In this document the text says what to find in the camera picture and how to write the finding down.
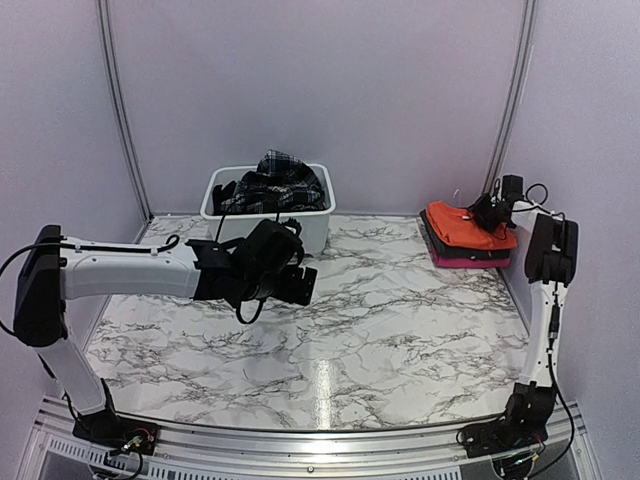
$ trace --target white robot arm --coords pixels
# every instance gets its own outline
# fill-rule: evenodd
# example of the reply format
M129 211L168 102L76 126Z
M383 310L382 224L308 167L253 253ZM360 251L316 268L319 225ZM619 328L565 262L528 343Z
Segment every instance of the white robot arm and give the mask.
M18 278L14 332L5 329L35 349L66 391L78 412L74 435L115 448L131 441L129 433L140 428L154 437L156 425L116 414L107 385L66 326L66 300L111 294L224 299L245 324L257 319L269 297L308 305L317 272L300 267L300 228L289 223L264 220L246 239L223 244L181 243L174 236L160 247L64 238L59 226L46 226L34 245L26 247L31 253ZM245 321L241 306L249 300L259 302L258 310ZM152 451L153 442L148 442L142 453Z
M505 192L505 185L512 188ZM521 448L547 440L546 423L556 398L564 405L554 372L562 312L576 271L578 225L562 213L547 211L529 199L523 201L521 177L503 178L502 187L500 195L490 198L485 194L475 205L480 205L483 225L506 222L531 233L524 272L531 285L532 298L529 348L504 413L495 420L474 423L460 430L459 443L469 458L500 454L516 446ZM512 457L509 471L503 469L501 462L498 465L496 472L506 480L526 478L533 467L531 457L526 455Z

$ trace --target light purple wall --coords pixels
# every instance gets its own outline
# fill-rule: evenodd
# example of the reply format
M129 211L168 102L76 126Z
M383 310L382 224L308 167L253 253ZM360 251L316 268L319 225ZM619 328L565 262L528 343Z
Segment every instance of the light purple wall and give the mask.
M94 2L0 4L0 259L47 223L74 236L131 241L142 219L116 134ZM17 267L2 278L11 323ZM69 304L78 337L97 299ZM0 478L12 479L52 382L33 351L0 335Z
M603 478L640 469L640 3L539 2L535 54L505 172L541 181L580 224L560 382ZM507 272L528 305L518 263Z
M480 192L522 1L114 4L155 211L196 212L213 171L269 148L324 163L342 212L416 213Z

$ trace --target metal pole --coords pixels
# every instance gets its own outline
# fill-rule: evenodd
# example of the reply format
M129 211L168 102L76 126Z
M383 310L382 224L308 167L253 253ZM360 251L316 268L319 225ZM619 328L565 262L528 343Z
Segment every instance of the metal pole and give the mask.
M504 113L502 115L502 123L500 132L493 149L493 156L489 164L489 171L484 182L484 192L489 192L495 182L496 177L500 173L504 158L507 153L513 122L520 104L520 99L524 91L526 83L527 70L529 66L529 58L531 56L531 47L533 42L533 33L535 29L536 14L538 11L537 0L525 0L522 13L522 25L520 27L520 40L518 41L518 52L513 68L513 76L511 78L511 86L507 97Z
M122 142L122 150L124 152L127 170L133 185L133 191L138 202L140 212L146 222L153 218L149 198L142 179L142 172L138 163L131 129L129 128L129 120L124 104L124 96L122 95L122 86L120 85L120 76L118 73L118 64L116 62L116 51L113 42L113 29L111 27L111 14L109 11L109 2L107 0L96 0L98 8L98 22L100 26L100 41L102 44L102 53L105 59L107 83L109 85L109 93L116 118L116 126L118 134Z

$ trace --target marble table surface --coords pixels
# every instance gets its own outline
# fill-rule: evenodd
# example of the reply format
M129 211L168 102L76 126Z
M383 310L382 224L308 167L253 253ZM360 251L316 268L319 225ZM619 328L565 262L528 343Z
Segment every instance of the marble table surface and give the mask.
M208 238L158 217L143 243ZM244 326L221 302L114 296L88 347L120 411L208 425L357 430L499 413L527 333L493 270L434 267L416 218L332 216L312 303Z

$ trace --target plaid shirt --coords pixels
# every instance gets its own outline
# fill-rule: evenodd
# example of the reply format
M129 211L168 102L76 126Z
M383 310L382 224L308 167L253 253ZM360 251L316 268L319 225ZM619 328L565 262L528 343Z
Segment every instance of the plaid shirt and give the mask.
M217 214L323 210L324 189L300 159L269 150L255 172L247 172L231 198L216 202Z

